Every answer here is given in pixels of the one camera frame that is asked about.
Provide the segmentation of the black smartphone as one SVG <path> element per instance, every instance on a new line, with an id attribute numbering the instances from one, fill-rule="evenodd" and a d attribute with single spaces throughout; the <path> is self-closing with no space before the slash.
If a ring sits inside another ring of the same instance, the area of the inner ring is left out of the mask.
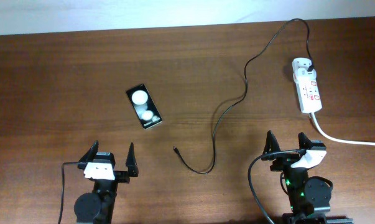
<path id="1" fill-rule="evenodd" d="M 128 89 L 126 94 L 143 129 L 152 128 L 163 121 L 145 84 Z"/>

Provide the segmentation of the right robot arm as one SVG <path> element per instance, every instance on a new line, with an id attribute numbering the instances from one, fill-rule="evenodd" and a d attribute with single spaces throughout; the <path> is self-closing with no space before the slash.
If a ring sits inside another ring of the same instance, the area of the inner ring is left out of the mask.
<path id="1" fill-rule="evenodd" d="M 298 134 L 299 148 L 283 151 L 272 131 L 267 132 L 263 161 L 272 161 L 270 170 L 281 173 L 283 190 L 290 202 L 291 213 L 282 216 L 284 223 L 353 223 L 347 217 L 327 217 L 333 183 L 323 177 L 308 175 L 308 171 L 321 163 L 326 156 L 322 141 L 310 140 Z"/>

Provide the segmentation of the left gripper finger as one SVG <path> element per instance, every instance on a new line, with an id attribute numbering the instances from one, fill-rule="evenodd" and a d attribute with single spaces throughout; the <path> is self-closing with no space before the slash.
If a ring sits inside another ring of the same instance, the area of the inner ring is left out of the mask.
<path id="1" fill-rule="evenodd" d="M 99 142 L 96 140 L 93 145 L 90 147 L 90 149 L 82 156 L 82 158 L 78 161 L 79 163 L 87 163 L 92 162 L 95 155 L 98 152 Z"/>
<path id="2" fill-rule="evenodd" d="M 139 172 L 136 157 L 135 157 L 134 143 L 133 142 L 129 146 L 127 159 L 126 159 L 126 167 L 127 167 L 127 171 L 129 173 L 138 173 Z"/>

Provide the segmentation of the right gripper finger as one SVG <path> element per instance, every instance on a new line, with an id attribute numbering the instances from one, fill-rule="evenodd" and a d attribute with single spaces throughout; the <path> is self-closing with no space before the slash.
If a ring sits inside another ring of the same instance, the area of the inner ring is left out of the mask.
<path id="1" fill-rule="evenodd" d="M 309 150 L 312 147 L 311 140 L 303 132 L 298 134 L 298 139 L 299 149 Z"/>
<path id="2" fill-rule="evenodd" d="M 277 152 L 281 152 L 279 143 L 273 132 L 269 130 L 266 134 L 266 143 L 263 150 L 263 155 L 275 155 Z"/>

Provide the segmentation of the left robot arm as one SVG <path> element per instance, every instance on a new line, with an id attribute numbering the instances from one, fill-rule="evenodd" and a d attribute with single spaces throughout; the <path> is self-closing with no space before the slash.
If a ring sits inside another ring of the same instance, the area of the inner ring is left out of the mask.
<path id="1" fill-rule="evenodd" d="M 84 178 L 94 182 L 93 190 L 79 196 L 74 204 L 77 223 L 110 224 L 118 185 L 128 184 L 131 177 L 139 175 L 133 144 L 126 158 L 127 170 L 115 170 L 114 154 L 99 152 L 98 148 L 99 142 L 95 141 L 77 164 Z"/>

